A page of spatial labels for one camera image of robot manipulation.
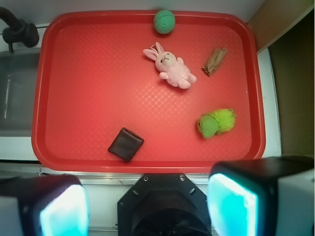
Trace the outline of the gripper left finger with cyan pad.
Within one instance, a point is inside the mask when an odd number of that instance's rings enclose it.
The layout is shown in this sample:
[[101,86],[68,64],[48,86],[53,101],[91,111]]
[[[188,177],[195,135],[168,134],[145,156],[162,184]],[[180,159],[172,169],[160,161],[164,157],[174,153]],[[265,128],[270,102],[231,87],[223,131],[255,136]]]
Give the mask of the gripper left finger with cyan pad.
[[86,236],[89,223],[88,194],[76,176],[0,180],[2,236]]

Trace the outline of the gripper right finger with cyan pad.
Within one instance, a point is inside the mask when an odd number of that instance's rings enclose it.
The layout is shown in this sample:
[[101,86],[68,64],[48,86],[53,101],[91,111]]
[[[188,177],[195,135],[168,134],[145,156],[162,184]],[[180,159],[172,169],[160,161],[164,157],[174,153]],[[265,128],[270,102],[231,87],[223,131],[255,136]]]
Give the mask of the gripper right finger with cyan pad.
[[315,161],[268,157],[221,161],[210,172],[207,206],[220,236],[312,236]]

